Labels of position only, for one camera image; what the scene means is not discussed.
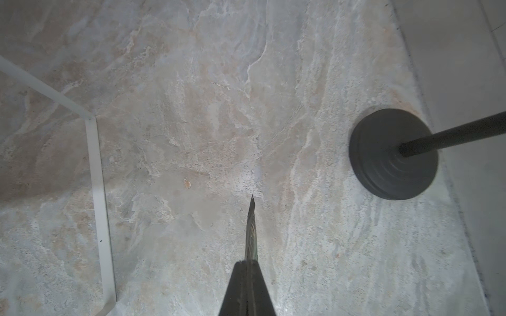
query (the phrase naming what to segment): stone tile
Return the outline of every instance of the stone tile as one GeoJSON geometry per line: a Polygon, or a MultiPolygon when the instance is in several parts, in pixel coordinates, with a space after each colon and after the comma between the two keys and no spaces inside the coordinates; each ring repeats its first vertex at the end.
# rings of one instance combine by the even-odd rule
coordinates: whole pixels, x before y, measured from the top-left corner
{"type": "Polygon", "coordinates": [[[494,36],[499,44],[502,57],[506,57],[506,25],[503,25],[494,31],[494,36]]]}
{"type": "Polygon", "coordinates": [[[504,0],[480,0],[485,9],[488,21],[492,29],[496,29],[506,23],[506,1],[504,0]]]}
{"type": "MultiPolygon", "coordinates": [[[[361,114],[387,105],[427,119],[388,3],[5,6],[0,53],[98,116],[112,315],[216,315],[252,192],[279,316],[486,314],[444,171],[408,201],[372,196],[351,171],[361,114]]],[[[95,315],[84,124],[0,86],[17,119],[0,142],[6,314],[95,315]]]]}

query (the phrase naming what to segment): white metal bar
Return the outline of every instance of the white metal bar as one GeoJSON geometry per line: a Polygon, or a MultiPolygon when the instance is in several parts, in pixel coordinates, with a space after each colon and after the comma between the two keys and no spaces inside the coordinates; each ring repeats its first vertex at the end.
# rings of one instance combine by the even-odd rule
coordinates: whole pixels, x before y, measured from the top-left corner
{"type": "Polygon", "coordinates": [[[13,63],[11,63],[2,56],[0,56],[0,70],[6,73],[7,75],[17,79],[18,81],[24,83],[30,88],[36,90],[37,92],[52,99],[56,103],[63,105],[70,111],[79,114],[82,118],[87,119],[93,117],[93,114],[90,111],[80,106],[76,102],[72,101],[71,99],[67,98],[63,94],[59,93],[58,91],[54,90],[53,88],[43,83],[39,79],[35,78],[28,72],[14,65],[13,63]]]}
{"type": "Polygon", "coordinates": [[[0,71],[19,80],[39,93],[59,103],[67,109],[79,114],[85,119],[86,138],[88,140],[88,156],[90,159],[90,173],[92,177],[93,206],[95,209],[95,225],[97,227],[97,243],[102,275],[102,291],[104,308],[97,316],[107,315],[116,305],[116,285],[112,266],[112,249],[109,235],[109,221],[107,219],[107,205],[105,201],[104,176],[100,159],[100,145],[98,140],[97,120],[91,112],[47,84],[17,67],[0,56],[0,71]]]}
{"type": "Polygon", "coordinates": [[[102,161],[100,159],[97,120],[95,117],[85,119],[85,124],[86,137],[88,139],[88,155],[90,157],[90,173],[92,175],[93,206],[95,208],[95,223],[97,226],[102,291],[105,303],[104,308],[97,316],[103,316],[107,315],[116,304],[116,286],[114,283],[114,269],[112,267],[112,249],[109,237],[107,206],[105,203],[105,188],[102,175],[102,161]]]}

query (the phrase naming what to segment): black pole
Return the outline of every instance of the black pole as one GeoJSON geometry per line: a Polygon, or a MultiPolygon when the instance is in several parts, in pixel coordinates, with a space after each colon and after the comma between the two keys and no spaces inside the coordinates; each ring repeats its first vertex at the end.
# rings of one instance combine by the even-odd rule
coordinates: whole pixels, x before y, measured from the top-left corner
{"type": "Polygon", "coordinates": [[[480,120],[402,143],[399,152],[404,157],[442,149],[463,143],[481,140],[506,133],[506,112],[501,112],[480,120]]]}

